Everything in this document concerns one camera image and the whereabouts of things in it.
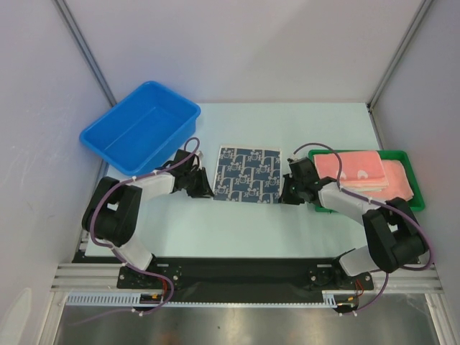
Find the light pink embroidered towel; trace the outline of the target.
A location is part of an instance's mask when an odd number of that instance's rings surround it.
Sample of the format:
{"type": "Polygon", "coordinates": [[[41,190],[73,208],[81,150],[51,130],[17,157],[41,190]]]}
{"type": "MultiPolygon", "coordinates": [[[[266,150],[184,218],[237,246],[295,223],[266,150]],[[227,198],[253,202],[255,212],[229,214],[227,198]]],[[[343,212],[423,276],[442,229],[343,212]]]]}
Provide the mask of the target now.
{"type": "Polygon", "coordinates": [[[359,176],[354,179],[341,179],[341,185],[347,189],[356,191],[379,191],[385,189],[389,185],[389,182],[386,177],[366,178],[365,176],[359,176]]]}

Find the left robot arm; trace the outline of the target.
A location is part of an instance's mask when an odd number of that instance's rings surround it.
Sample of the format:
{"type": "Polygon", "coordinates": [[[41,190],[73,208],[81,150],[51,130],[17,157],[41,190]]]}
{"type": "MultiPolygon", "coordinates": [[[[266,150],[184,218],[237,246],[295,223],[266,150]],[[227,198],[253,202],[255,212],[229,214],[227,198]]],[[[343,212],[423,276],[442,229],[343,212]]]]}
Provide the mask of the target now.
{"type": "Polygon", "coordinates": [[[155,256],[136,235],[141,203],[184,190],[191,198],[212,198],[202,153],[179,149],[173,160],[140,177],[125,181],[102,178],[82,218],[82,227],[94,244],[115,251],[124,264],[135,267],[133,279],[152,287],[158,270],[155,256]]]}

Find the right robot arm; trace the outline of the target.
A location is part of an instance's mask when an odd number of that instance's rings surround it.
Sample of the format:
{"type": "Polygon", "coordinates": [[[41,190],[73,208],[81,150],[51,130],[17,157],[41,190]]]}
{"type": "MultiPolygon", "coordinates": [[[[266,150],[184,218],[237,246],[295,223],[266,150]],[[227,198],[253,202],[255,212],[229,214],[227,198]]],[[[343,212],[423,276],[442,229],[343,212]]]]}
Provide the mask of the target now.
{"type": "Polygon", "coordinates": [[[290,173],[283,175],[281,204],[311,203],[345,215],[364,227],[367,244],[342,254],[339,266],[331,270],[336,287],[349,288],[357,275],[364,272],[392,273],[406,268],[430,251],[407,201],[379,201],[342,188],[335,178],[320,178],[307,157],[289,159],[288,166],[290,173]]]}

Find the patterned towel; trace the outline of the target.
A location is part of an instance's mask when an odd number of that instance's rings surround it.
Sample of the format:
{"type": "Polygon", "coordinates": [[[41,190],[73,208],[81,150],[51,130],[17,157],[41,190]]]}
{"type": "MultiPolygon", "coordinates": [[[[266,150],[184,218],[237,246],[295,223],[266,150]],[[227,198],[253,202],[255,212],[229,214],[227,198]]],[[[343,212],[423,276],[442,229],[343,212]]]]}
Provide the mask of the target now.
{"type": "Polygon", "coordinates": [[[281,156],[278,149],[220,147],[213,199],[238,203],[277,203],[282,182],[281,156]]]}

